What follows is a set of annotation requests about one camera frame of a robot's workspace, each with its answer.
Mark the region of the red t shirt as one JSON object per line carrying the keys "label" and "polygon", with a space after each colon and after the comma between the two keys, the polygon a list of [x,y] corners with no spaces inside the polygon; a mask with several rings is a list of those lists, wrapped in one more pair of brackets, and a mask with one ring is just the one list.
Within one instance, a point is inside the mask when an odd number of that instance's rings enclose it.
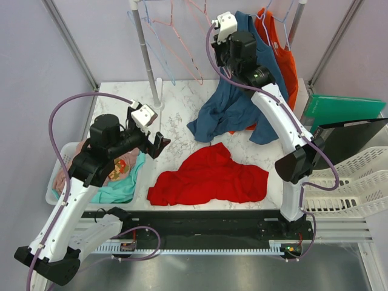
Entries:
{"label": "red t shirt", "polygon": [[177,171],[161,173],[147,200],[153,206],[205,204],[213,199],[260,202],[267,195],[269,172],[235,162],[221,142],[191,154]]}

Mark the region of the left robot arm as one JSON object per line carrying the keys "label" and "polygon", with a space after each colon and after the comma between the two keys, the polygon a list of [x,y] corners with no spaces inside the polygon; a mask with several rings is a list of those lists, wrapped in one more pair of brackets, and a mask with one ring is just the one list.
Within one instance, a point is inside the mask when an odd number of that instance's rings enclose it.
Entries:
{"label": "left robot arm", "polygon": [[128,238],[133,232],[129,214],[118,207],[82,235],[73,233],[86,207],[115,169],[115,159],[133,149],[157,158],[170,143],[160,132],[149,141],[148,127],[157,118],[149,106],[128,109],[123,130],[117,116],[99,115],[90,127],[90,137],[68,169],[70,181],[58,199],[40,234],[29,246],[18,247],[15,259],[45,279],[68,284],[83,260],[110,238]]}

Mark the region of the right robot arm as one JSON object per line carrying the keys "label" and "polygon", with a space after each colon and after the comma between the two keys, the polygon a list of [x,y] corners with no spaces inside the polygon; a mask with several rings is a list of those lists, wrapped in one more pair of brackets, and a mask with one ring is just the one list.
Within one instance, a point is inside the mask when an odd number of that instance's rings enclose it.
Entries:
{"label": "right robot arm", "polygon": [[263,87],[275,84],[276,79],[266,64],[257,58],[256,38],[247,31],[220,30],[212,48],[214,67],[229,69],[229,83],[245,91],[253,104],[266,117],[281,142],[284,156],[275,162],[275,169],[283,181],[283,201],[278,223],[283,238],[293,238],[306,220],[303,210],[303,185],[312,174],[319,152],[324,148],[322,139],[314,139],[304,128],[282,96],[265,92]]}

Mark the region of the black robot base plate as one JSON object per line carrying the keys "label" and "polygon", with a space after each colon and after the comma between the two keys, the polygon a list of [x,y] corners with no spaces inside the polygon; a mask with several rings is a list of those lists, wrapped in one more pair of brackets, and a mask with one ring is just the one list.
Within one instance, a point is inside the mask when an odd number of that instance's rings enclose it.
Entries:
{"label": "black robot base plate", "polygon": [[149,226],[157,232],[138,230],[125,239],[147,245],[204,247],[265,247],[274,241],[308,241],[313,237],[310,221],[302,216],[287,222],[278,210],[175,210],[131,211],[123,230]]}

